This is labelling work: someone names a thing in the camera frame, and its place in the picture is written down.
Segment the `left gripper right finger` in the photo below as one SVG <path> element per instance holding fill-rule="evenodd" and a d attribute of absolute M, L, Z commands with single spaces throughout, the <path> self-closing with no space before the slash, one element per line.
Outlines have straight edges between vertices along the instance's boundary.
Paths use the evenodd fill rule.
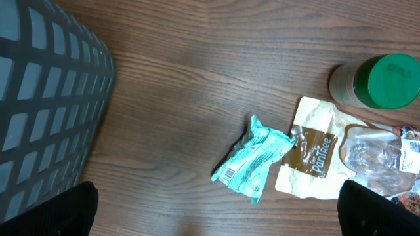
<path fill-rule="evenodd" d="M 339 192 L 337 212 L 343 236 L 419 236 L 417 215 L 352 180 Z"/>

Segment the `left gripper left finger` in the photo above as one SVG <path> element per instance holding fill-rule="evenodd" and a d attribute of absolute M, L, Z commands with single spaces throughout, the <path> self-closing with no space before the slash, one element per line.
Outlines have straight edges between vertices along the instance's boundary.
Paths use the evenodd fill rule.
<path fill-rule="evenodd" d="M 1 224 L 1 236 L 88 236 L 98 209 L 98 190 L 85 181 Z"/>

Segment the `beige brown snack pouch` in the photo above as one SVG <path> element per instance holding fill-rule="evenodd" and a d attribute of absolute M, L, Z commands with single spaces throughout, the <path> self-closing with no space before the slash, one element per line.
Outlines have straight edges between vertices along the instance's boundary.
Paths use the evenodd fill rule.
<path fill-rule="evenodd" d="M 419 214 L 419 127 L 369 123 L 331 103 L 302 97 L 275 188 L 296 197 L 336 199 L 347 180 Z"/>

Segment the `teal snack packet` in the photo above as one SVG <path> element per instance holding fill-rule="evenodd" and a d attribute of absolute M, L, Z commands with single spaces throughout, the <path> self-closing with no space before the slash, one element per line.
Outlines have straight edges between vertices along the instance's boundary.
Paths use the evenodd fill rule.
<path fill-rule="evenodd" d="M 251 203 L 256 205 L 263 194 L 270 166 L 281 161 L 295 143 L 294 137 L 264 126 L 253 115 L 243 138 L 234 145 L 211 180 L 218 180 L 236 193 L 250 197 Z"/>

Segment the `green capped bottle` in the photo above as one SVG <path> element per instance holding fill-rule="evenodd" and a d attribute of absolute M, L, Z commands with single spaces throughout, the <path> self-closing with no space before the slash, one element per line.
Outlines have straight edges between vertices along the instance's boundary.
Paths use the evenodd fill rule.
<path fill-rule="evenodd" d="M 329 92 L 344 106 L 404 108 L 419 96 L 419 62 L 402 53 L 348 62 L 331 74 Z"/>

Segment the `grey plastic mesh basket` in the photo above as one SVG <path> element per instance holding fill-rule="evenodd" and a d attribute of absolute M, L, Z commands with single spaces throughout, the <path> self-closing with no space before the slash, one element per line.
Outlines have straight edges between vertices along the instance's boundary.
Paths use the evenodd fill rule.
<path fill-rule="evenodd" d="M 79 183 L 115 87 L 108 47 L 50 0 L 1 0 L 1 221 Z"/>

